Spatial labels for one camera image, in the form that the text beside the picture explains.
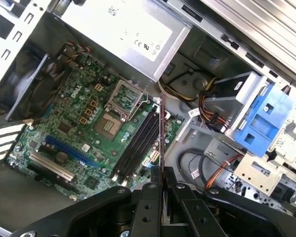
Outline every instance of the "chip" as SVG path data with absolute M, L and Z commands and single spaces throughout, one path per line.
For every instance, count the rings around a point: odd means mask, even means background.
M 104 114 L 95 125 L 95 130 L 109 140 L 113 140 L 122 125 L 123 123 L 120 120 L 114 118 L 110 114 Z
M 99 183 L 99 181 L 98 181 L 97 179 L 93 178 L 92 176 L 89 176 L 89 177 L 87 178 L 87 180 L 85 181 L 84 184 L 85 184 L 88 188 L 94 190 L 95 187 L 98 185 L 98 183 Z
M 30 142 L 30 147 L 35 148 L 37 146 L 37 142 L 36 141 L 31 141 Z
M 58 129 L 64 132 L 65 134 L 67 134 L 70 131 L 71 127 L 61 122 L 60 125 L 58 126 Z
M 84 152 L 88 152 L 89 149 L 90 149 L 90 146 L 88 144 L 84 144 L 83 147 L 81 148 L 81 150 L 83 150 Z

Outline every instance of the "green motherboard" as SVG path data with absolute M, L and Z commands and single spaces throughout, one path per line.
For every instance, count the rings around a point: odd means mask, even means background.
M 112 178 L 126 148 L 136 145 L 147 117 L 159 117 L 158 106 L 144 92 L 129 89 L 128 85 L 81 57 L 45 116 L 20 135 L 7 158 L 8 164 L 78 201 L 113 186 L 132 188 L 144 182 L 150 177 L 149 169 L 158 165 L 158 135 L 152 142 L 147 139 L 149 144 L 141 145 L 145 153 L 138 164 L 131 164 L 136 167 L 130 170 L 133 174 L 127 176 L 127 182 Z M 129 116 L 122 118 L 118 110 L 108 109 L 109 100 Z M 181 124 L 182 120 L 169 114 L 166 148 Z

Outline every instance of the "screw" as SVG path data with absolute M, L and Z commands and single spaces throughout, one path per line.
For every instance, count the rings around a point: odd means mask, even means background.
M 219 193 L 219 191 L 216 190 L 216 189 L 211 189 L 211 190 L 209 190 L 209 192 L 210 192 L 211 194 L 218 194 L 218 193 Z
M 35 231 L 29 231 L 29 232 L 22 234 L 20 237 L 35 237 L 35 236 L 36 236 Z
M 15 147 L 15 151 L 20 152 L 21 150 L 22 150 L 22 147 L 21 146 L 16 146 Z
M 185 185 L 184 184 L 177 184 L 177 188 L 178 189 L 184 189 L 185 188 Z
M 124 231 L 119 235 L 119 237 L 128 237 L 128 235 L 129 235 L 129 231 Z
M 151 188 L 151 189 L 154 189 L 154 188 L 156 188 L 157 186 L 156 186 L 155 184 L 150 184 L 148 187 Z

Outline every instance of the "blue pcie slot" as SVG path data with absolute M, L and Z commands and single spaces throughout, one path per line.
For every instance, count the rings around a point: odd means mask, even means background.
M 50 135 L 46 136 L 45 141 L 46 141 L 46 143 L 54 145 L 57 149 L 67 153 L 68 155 L 79 159 L 80 161 L 82 161 L 85 164 L 91 165 L 93 167 L 99 167 L 98 164 L 92 162 L 88 157 L 73 150 L 72 148 L 70 148 L 66 144 L 64 144 L 60 141 L 57 141 L 55 138 L 53 138 Z

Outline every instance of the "ram slot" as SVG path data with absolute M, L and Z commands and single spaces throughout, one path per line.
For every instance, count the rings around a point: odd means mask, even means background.
M 145 135 L 144 140 L 138 141 L 140 145 L 138 145 L 136 151 L 132 154 L 132 159 L 130 159 L 129 164 L 123 170 L 123 178 L 127 178 L 133 175 L 135 169 L 140 164 L 143 156 L 147 153 L 149 148 L 152 146 L 153 142 L 156 140 L 159 134 L 159 118 L 155 120 L 155 124 L 149 130 L 149 133 Z
M 113 168 L 112 177 L 126 178 L 135 171 L 143 155 L 152 144 L 152 137 L 156 139 L 158 136 L 158 121 L 159 117 L 155 115 L 154 111 L 150 111 Z

